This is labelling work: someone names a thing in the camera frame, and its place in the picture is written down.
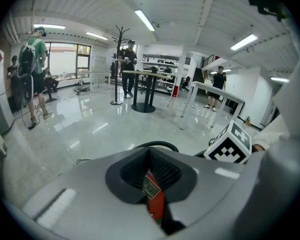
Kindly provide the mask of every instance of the sneaker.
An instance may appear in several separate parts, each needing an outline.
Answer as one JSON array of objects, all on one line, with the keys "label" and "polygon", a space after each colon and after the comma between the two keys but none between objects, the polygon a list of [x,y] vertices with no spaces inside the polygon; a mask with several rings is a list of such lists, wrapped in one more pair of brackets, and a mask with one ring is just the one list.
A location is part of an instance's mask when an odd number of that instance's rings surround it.
[{"label": "sneaker", "polygon": [[43,119],[47,119],[50,117],[53,113],[51,111],[47,112],[46,114],[43,114]]},{"label": "sneaker", "polygon": [[31,122],[32,122],[32,125],[35,126],[35,125],[37,124],[37,119],[36,119],[36,117],[31,118]]}]

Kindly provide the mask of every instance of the green t-shirt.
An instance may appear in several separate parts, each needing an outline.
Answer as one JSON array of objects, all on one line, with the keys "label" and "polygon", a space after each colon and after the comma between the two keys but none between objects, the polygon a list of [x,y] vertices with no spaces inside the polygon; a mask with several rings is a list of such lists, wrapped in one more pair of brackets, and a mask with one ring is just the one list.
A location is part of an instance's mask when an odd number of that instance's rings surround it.
[{"label": "green t-shirt", "polygon": [[[29,38],[28,40],[28,45],[32,45],[35,40],[38,39],[38,37],[33,36],[31,38]],[[35,45],[35,57],[37,58],[36,60],[36,69],[34,70],[34,72],[36,74],[41,74],[42,71],[42,66],[41,66],[41,60],[40,60],[40,56],[42,53],[45,53],[47,51],[47,47],[44,41],[40,41]]]}]

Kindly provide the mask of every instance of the black and white pattern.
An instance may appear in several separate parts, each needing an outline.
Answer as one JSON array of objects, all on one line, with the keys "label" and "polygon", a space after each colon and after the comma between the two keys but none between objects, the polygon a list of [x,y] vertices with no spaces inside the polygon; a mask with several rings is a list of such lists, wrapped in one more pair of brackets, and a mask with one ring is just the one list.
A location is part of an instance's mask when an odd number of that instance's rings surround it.
[{"label": "black and white pattern", "polygon": [[228,130],[229,124],[222,130],[222,132],[220,132],[214,139],[213,143],[211,145],[213,145],[214,143],[216,143]]},{"label": "black and white pattern", "polygon": [[246,134],[237,124],[233,123],[232,129],[231,129],[232,134],[237,137],[237,139],[242,142],[242,144],[250,150],[250,143],[251,139],[248,134]]},{"label": "black and white pattern", "polygon": [[240,163],[246,155],[227,138],[213,152],[208,155],[212,160],[225,161],[229,163]]}]

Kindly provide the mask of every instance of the white ceiling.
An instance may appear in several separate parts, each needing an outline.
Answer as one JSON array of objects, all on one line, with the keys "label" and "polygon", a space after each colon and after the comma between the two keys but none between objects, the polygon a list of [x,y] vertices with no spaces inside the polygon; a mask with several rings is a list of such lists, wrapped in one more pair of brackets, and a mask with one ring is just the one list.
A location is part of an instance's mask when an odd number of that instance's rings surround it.
[{"label": "white ceiling", "polygon": [[[136,9],[142,9],[160,28],[150,32],[134,13]],[[291,73],[298,60],[291,41],[279,41],[289,36],[284,24],[259,14],[248,0],[17,0],[11,15],[17,34],[30,32],[33,23],[60,24],[66,29],[47,29],[48,36],[76,35],[86,42],[113,47],[111,37],[118,37],[118,25],[130,28],[123,38],[137,44],[187,45],[190,50],[215,54],[245,68],[263,65],[273,74]],[[88,36],[88,31],[109,40]],[[252,52],[242,52],[246,47],[236,52],[230,49],[250,33],[258,37],[248,46]]]}]

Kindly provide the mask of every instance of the glossy floor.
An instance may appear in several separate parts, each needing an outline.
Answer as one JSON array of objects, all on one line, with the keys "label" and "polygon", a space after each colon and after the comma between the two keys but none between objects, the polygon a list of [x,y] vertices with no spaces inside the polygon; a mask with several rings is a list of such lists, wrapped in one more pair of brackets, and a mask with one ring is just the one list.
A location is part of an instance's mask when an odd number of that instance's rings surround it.
[{"label": "glossy floor", "polygon": [[[15,120],[4,136],[7,157],[3,163],[1,191],[5,198],[21,208],[36,191],[73,167],[78,159],[97,159],[146,142],[166,141],[181,153],[195,155],[207,149],[209,139],[229,123],[226,116],[230,115],[224,111],[215,127],[208,129],[208,122],[216,113],[196,102],[186,128],[181,130],[184,98],[174,98],[167,107],[170,96],[156,93],[155,112],[140,113],[131,109],[133,98],[124,99],[121,88],[118,97],[123,103],[111,105],[115,98],[114,87],[111,88],[99,87],[94,90],[99,93],[94,95],[77,96],[72,88],[53,93],[57,100],[47,104],[53,115],[48,119],[41,115],[40,123],[32,130],[25,128],[21,116]],[[145,93],[138,93],[139,102],[144,98]],[[28,109],[22,112],[29,126]],[[257,133],[240,120],[238,123],[251,137]]]}]

